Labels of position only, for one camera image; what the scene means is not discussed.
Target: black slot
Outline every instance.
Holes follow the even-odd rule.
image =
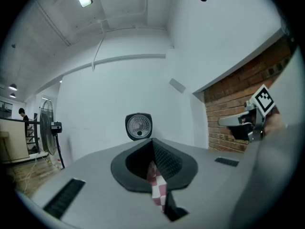
[[[215,159],[215,162],[227,165],[227,166],[234,166],[236,167],[239,163],[239,161],[237,160],[232,160],[232,159],[228,159],[228,158],[222,158],[222,157],[218,157],[217,159]]]
[[[43,209],[60,219],[84,185],[84,181],[71,179]]]

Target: ceiling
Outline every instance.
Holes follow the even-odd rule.
[[[8,86],[15,83],[15,100],[23,102],[36,72],[57,52],[102,33],[98,20],[121,16],[103,21],[105,31],[132,26],[166,29],[170,4],[171,0],[93,0],[82,8],[79,0],[29,1],[1,49],[0,95],[9,97]]]

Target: person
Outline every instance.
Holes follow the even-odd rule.
[[[23,108],[20,108],[19,109],[19,114],[21,115],[21,117],[23,117],[23,120],[29,120],[29,118],[28,118],[28,116],[25,114],[25,111],[24,111],[24,109]],[[30,124],[29,123],[24,123],[24,132],[25,132],[25,137],[27,136],[27,131],[28,131],[28,126],[29,126]]]

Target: red and white cloth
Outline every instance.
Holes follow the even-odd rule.
[[[152,199],[162,212],[166,200],[166,181],[161,176],[156,164],[152,161],[148,166],[147,181],[152,185]]]

